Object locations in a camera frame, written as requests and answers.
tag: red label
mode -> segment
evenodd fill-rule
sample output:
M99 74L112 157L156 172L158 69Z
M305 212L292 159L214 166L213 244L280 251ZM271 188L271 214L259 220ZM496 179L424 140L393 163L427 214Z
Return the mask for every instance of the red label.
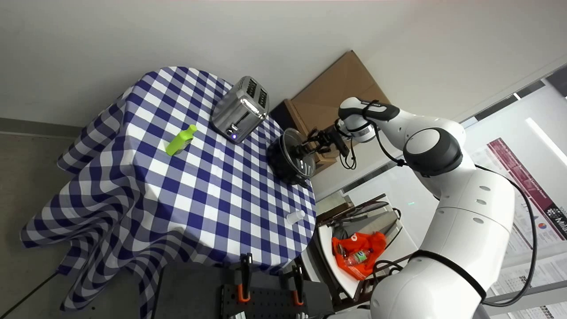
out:
M498 161L509 170L517 186L526 193L533 205L544 214L556 234L567 237L567 216L556 207L549 195L539 186L533 175L516 157L510 147L502 140L489 142L489 149L494 152Z

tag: gray floor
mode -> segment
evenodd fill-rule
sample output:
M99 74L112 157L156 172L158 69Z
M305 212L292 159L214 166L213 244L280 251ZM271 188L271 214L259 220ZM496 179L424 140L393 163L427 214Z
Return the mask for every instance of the gray floor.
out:
M23 248L20 230L69 179L55 168L55 159L73 142L76 129L21 127L21 122L0 120L0 315L48 278L67 248L66 243ZM115 278L85 310L60 312L71 282L69 276L53 278L7 319L138 317L138 292L131 276Z

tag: blue and white checkered tablecloth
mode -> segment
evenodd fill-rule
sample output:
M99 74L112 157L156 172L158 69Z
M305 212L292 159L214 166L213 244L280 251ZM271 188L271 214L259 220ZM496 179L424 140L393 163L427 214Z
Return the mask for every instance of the blue and white checkered tablecloth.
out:
M252 253L276 269L307 248L314 193L276 181L264 156L282 133L264 120L241 145L211 129L211 108L230 85L211 72L147 72L90 122L59 159L73 179L21 232L27 246L71 239L60 273L78 269L64 308L85 306L121 269L140 280L151 317L161 267L172 259L238 262ZM168 142L199 133L179 154Z

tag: cardboard box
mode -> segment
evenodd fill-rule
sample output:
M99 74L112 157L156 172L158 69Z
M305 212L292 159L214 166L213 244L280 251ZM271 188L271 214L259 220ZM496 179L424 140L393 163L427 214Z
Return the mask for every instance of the cardboard box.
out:
M285 99L284 108L294 127L307 136L312 129L330 127L337 120L340 103L351 95L390 103L353 49L339 56L292 99ZM335 161L337 150L317 154L317 172Z

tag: white wall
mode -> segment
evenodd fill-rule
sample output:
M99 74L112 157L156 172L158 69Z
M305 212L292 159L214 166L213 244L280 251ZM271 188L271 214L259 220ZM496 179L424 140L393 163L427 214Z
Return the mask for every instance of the white wall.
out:
M567 62L565 0L441 0L365 48L388 97L415 113L463 120ZM376 142L314 179L317 196L385 165Z
M565 0L2 0L0 117L82 126L170 64L252 74L275 104L354 48L393 103L464 118L565 64L565 35ZM376 145L358 159L317 195L386 161Z
M252 74L278 103L404 25L416 2L2 0L0 117L82 126L170 64Z

